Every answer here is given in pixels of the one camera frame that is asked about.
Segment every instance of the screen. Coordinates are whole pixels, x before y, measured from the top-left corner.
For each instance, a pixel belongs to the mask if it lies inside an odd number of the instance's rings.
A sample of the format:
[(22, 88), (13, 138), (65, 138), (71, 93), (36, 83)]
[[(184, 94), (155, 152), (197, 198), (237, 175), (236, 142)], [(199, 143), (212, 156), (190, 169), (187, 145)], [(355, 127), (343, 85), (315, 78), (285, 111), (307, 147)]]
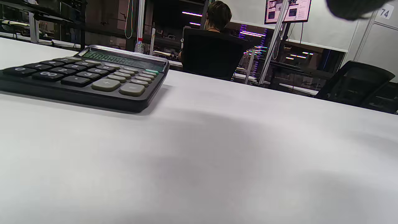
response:
[(121, 65), (127, 65), (131, 67), (136, 67), (136, 68), (142, 68), (142, 69), (151, 69), (151, 70), (156, 70), (159, 72), (163, 71), (162, 65), (156, 65), (151, 62), (145, 62), (145, 61), (140, 61), (139, 59), (132, 59), (128, 57), (120, 57), (113, 55), (111, 53), (106, 53), (106, 52), (100, 52), (100, 51), (89, 51), (83, 55), (85, 58), (89, 59), (95, 59), (95, 60), (100, 60), (100, 61), (107, 61), (115, 64), (121, 64)]
[[(264, 24), (275, 24), (282, 9), (283, 0), (268, 0)], [(311, 0), (289, 0), (284, 22), (306, 22), (310, 13)]]

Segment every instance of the monitor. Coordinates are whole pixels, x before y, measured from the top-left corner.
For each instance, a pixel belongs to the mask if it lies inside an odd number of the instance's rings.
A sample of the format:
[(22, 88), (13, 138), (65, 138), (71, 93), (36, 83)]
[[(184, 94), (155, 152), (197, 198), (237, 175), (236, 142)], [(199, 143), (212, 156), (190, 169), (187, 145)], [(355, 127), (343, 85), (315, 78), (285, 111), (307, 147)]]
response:
[[(275, 24), (282, 9), (283, 0), (267, 0), (264, 24)], [(284, 23), (308, 22), (311, 0), (289, 0)]]

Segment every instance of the calculator button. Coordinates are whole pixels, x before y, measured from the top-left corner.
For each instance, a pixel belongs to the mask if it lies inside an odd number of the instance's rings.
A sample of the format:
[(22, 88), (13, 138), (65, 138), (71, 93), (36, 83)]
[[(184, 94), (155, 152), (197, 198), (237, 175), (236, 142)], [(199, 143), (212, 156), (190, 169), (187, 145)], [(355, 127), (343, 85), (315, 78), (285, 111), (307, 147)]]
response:
[(88, 69), (88, 72), (98, 73), (100, 75), (107, 75), (109, 72), (107, 70), (102, 69)]
[(65, 74), (65, 75), (70, 75), (70, 74), (73, 74), (73, 73), (76, 72), (76, 70), (73, 70), (73, 69), (66, 69), (66, 68), (60, 68), (60, 67), (50, 69), (50, 71), (57, 72), (57, 73), (62, 73), (62, 74)]
[(141, 76), (136, 76), (135, 79), (138, 79), (138, 80), (141, 80), (141, 81), (145, 81), (145, 82), (148, 82), (148, 83), (152, 82), (152, 79), (141, 77)]
[(37, 63), (24, 65), (24, 67), (28, 67), (31, 69), (37, 69), (37, 70), (46, 70), (46, 69), (52, 68), (52, 66), (50, 66), (50, 65), (42, 65), (42, 64), (37, 64)]
[(81, 70), (85, 70), (87, 67), (71, 64), (71, 65), (64, 65), (64, 68), (75, 69), (75, 70), (81, 71)]
[(109, 66), (105, 66), (105, 65), (97, 66), (97, 69), (103, 69), (103, 70), (107, 70), (110, 72), (116, 70), (114, 67), (109, 67)]
[(121, 83), (125, 83), (126, 82), (126, 78), (118, 76), (118, 75), (108, 75), (106, 78), (107, 79), (118, 80)]
[(91, 88), (95, 90), (112, 92), (120, 86), (120, 82), (112, 79), (100, 79), (93, 82)]
[(114, 67), (114, 68), (116, 68), (116, 69), (119, 69), (119, 68), (120, 68), (120, 65), (109, 64), (109, 63), (105, 63), (105, 66)]
[(38, 72), (32, 75), (34, 79), (40, 79), (40, 80), (46, 80), (46, 81), (58, 81), (60, 80), (64, 75), (59, 74), (59, 73), (54, 73), (54, 72)]
[(77, 76), (74, 76), (74, 75), (73, 76), (68, 76), (68, 77), (65, 77), (65, 78), (61, 79), (61, 84), (70, 85), (70, 86), (79, 86), (79, 87), (85, 86), (89, 82), (90, 82), (89, 79), (82, 78), (82, 77), (77, 77)]
[(158, 74), (156, 74), (156, 73), (147, 72), (147, 71), (142, 71), (142, 74), (153, 75), (153, 76), (157, 76), (157, 75), (158, 75)]
[(78, 57), (66, 57), (66, 59), (74, 60), (74, 61), (81, 61), (81, 58)]
[(40, 62), (41, 64), (45, 64), (45, 65), (51, 65), (51, 66), (61, 66), (64, 65), (64, 63), (62, 62), (58, 62), (58, 61), (42, 61)]
[(142, 85), (127, 83), (120, 88), (119, 93), (127, 96), (141, 96), (144, 90), (145, 87)]
[(81, 66), (85, 66), (85, 67), (88, 67), (88, 68), (92, 68), (92, 67), (95, 66), (95, 64), (88, 63), (88, 62), (85, 62), (85, 61), (76, 62), (75, 65), (81, 65)]
[(148, 85), (149, 85), (148, 82), (146, 82), (146, 81), (141, 81), (141, 80), (138, 80), (138, 79), (132, 79), (130, 82), (131, 82), (131, 83), (134, 83), (134, 84), (143, 85), (143, 86), (145, 86), (145, 87), (148, 87)]
[(155, 73), (155, 74), (159, 74), (159, 72), (158, 71), (155, 71), (155, 70), (151, 70), (151, 69), (146, 69), (145, 71), (147, 71), (147, 72), (152, 72), (152, 73)]
[(76, 74), (76, 76), (88, 78), (88, 79), (96, 79), (101, 77), (99, 74), (96, 73), (90, 73), (90, 72), (79, 72)]
[(152, 80), (155, 79), (155, 76), (153, 76), (153, 75), (147, 75), (147, 74), (142, 74), (142, 73), (140, 73), (139, 76), (145, 77), (145, 78), (149, 78), (149, 79), (152, 79)]
[(15, 75), (15, 76), (29, 76), (33, 72), (37, 72), (34, 69), (27, 69), (22, 67), (8, 68), (3, 70), (3, 73), (6, 75)]
[(135, 72), (127, 71), (127, 70), (124, 70), (124, 69), (120, 69), (120, 70), (118, 70), (118, 72), (126, 73), (126, 74), (129, 74), (129, 75), (134, 75), (135, 74)]
[(126, 79), (131, 79), (131, 75), (126, 74), (126, 73), (114, 72), (114, 73), (112, 73), (112, 75), (118, 75), (118, 76), (125, 77)]
[(96, 64), (96, 65), (100, 65), (100, 64), (101, 64), (101, 62), (99, 62), (99, 61), (93, 61), (93, 60), (85, 60), (85, 62), (93, 63), (93, 64)]
[(56, 58), (53, 61), (58, 61), (58, 62), (66, 63), (66, 64), (75, 62), (75, 60), (71, 60), (71, 59), (67, 59), (67, 58)]
[(139, 73), (140, 72), (138, 69), (133, 69), (133, 68), (130, 68), (130, 67), (123, 67), (123, 69), (124, 70), (128, 70), (128, 71), (132, 71), (134, 73)]

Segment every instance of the water bottle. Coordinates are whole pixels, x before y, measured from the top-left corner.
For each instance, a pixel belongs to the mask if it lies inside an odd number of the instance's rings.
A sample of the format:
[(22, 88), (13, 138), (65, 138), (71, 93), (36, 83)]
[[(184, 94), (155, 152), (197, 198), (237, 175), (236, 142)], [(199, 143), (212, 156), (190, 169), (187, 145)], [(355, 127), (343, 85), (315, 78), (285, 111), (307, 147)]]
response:
[(142, 43), (142, 38), (138, 38), (134, 51), (141, 54), (144, 53), (144, 44)]

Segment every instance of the green button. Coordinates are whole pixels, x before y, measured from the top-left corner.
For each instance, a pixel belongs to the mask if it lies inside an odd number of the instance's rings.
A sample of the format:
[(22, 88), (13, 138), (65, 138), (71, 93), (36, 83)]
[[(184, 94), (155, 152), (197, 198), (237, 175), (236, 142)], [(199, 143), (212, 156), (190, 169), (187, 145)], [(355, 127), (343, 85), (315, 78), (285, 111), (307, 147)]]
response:
[(156, 73), (157, 75), (159, 74), (159, 72), (158, 72), (158, 71), (155, 71), (155, 70), (146, 69), (145, 71), (147, 71), (147, 72), (153, 72), (153, 73)]

